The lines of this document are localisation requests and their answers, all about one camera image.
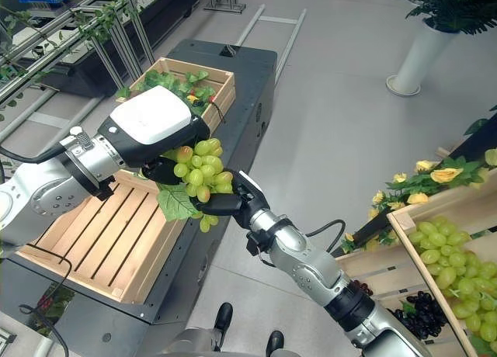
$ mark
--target empty wooden crate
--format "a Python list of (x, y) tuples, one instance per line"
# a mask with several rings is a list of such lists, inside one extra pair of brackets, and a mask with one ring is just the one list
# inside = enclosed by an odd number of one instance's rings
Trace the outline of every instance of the empty wooden crate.
[[(113, 196), (86, 199), (33, 243), (72, 263), (69, 280), (122, 303), (143, 303), (185, 221), (165, 220), (152, 181), (119, 171), (111, 188)], [(35, 248), (19, 255), (62, 276), (68, 270)]]
[[(210, 104), (202, 114), (203, 121), (209, 126), (210, 131), (213, 132), (219, 123), (221, 117), (225, 115), (233, 101), (235, 100), (235, 74), (229, 71), (218, 70), (216, 68), (208, 68), (200, 66), (199, 64), (191, 64), (188, 62), (172, 60), (171, 58), (159, 58), (150, 68), (145, 72), (156, 70), (157, 72), (168, 72), (175, 75), (181, 82), (184, 82), (185, 74), (198, 74), (199, 71), (206, 71), (209, 76), (202, 80), (198, 86), (210, 86), (216, 92), (214, 96), (215, 105)], [(145, 74), (139, 77), (131, 86), (133, 91), (139, 83), (145, 80)], [(117, 99), (118, 102), (124, 102), (126, 99)]]

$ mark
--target gray floor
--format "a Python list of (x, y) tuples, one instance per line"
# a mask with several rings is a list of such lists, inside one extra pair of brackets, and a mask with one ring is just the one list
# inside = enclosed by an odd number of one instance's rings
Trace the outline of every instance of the gray floor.
[[(340, 217), (354, 232), (385, 181), (410, 172), (416, 160), (434, 159), (439, 146), (459, 142), (469, 123), (488, 116), (495, 105), (496, 31), (456, 38), (421, 94), (402, 99), (384, 82), (398, 70), (420, 27), (420, 19), (405, 20), (411, 9), (406, 0), (242, 1), (248, 5), (242, 15), (196, 10), (155, 56), (187, 37), (233, 43), (261, 3), (267, 16), (297, 18), (307, 8), (250, 173), (273, 210), (303, 231)], [(244, 45), (281, 53), (290, 33), (291, 27), (258, 24)], [(76, 106), (69, 95), (61, 99), (60, 111)], [(83, 126), (94, 131), (115, 105), (107, 99)], [(34, 152), (40, 145), (26, 141), (32, 138), (29, 128), (21, 128), (5, 145)], [(327, 246), (334, 233), (321, 234), (315, 244)], [(228, 351), (262, 354), (269, 333), (278, 328), (288, 348), (303, 356), (359, 355), (323, 309), (284, 274), (251, 257), (245, 243), (245, 232), (230, 224), (189, 325), (210, 327), (219, 305), (231, 301)]]

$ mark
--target potted plant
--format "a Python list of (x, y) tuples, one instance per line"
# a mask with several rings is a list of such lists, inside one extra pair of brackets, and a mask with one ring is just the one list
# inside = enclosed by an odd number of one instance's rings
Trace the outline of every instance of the potted plant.
[(423, 28), (397, 75), (387, 79), (396, 95), (416, 95), (429, 67), (459, 33), (476, 35), (497, 26), (497, 0), (416, 0), (420, 5), (406, 16), (426, 14)]

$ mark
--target crate of grapes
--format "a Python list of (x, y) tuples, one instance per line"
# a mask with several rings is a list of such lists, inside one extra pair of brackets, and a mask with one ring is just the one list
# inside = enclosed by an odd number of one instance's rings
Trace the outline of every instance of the crate of grapes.
[(388, 219), (462, 347), (444, 355), (496, 353), (497, 169), (480, 189), (450, 189)]

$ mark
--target green foliage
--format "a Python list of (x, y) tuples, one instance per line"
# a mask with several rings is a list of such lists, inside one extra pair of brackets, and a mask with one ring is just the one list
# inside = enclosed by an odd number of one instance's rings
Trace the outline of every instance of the green foliage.
[[(192, 112), (200, 116), (209, 106), (210, 97), (216, 95), (216, 91), (210, 86), (197, 86), (197, 84), (208, 76), (209, 73), (206, 71), (199, 71), (196, 75), (186, 73), (186, 81), (181, 82), (174, 74), (150, 70), (145, 74), (145, 79), (135, 85), (133, 91), (129, 88), (122, 88), (116, 95), (128, 99), (133, 95), (133, 92), (145, 92), (160, 85), (180, 97)], [(194, 104), (188, 99), (192, 94), (198, 99), (198, 102)]]
[(402, 303), (402, 310), (404, 311), (404, 313), (416, 314), (416, 309), (410, 303), (408, 303), (407, 301), (401, 301), (401, 303)]
[(349, 241), (347, 239), (342, 239), (342, 243), (340, 244), (342, 251), (348, 254), (349, 252), (355, 251), (358, 247), (354, 243), (354, 241)]
[(391, 237), (391, 228), (389, 227), (388, 229), (384, 229), (382, 230), (379, 234), (378, 234), (378, 241), (380, 242), (380, 244), (382, 244), (383, 246), (391, 246), (393, 243), (395, 243), (397, 240), (392, 238)]
[(161, 192), (157, 195), (158, 205), (161, 207), (167, 221), (185, 220), (199, 213), (186, 194), (185, 184), (163, 185), (158, 184)]
[[(496, 110), (497, 110), (497, 105), (492, 107), (489, 111), (496, 111)], [(482, 128), (487, 122), (488, 119), (486, 118), (476, 120), (466, 129), (466, 132), (464, 132), (464, 136), (478, 132), (480, 128)]]
[(493, 352), (490, 348), (490, 343), (488, 341), (483, 340), (475, 335), (470, 335), (469, 340), (473, 348), (476, 350), (478, 355), (485, 355), (488, 357), (497, 357), (497, 354)]
[(497, 26), (497, 0), (417, 0), (408, 15), (427, 14), (427, 24), (439, 31), (483, 33)]

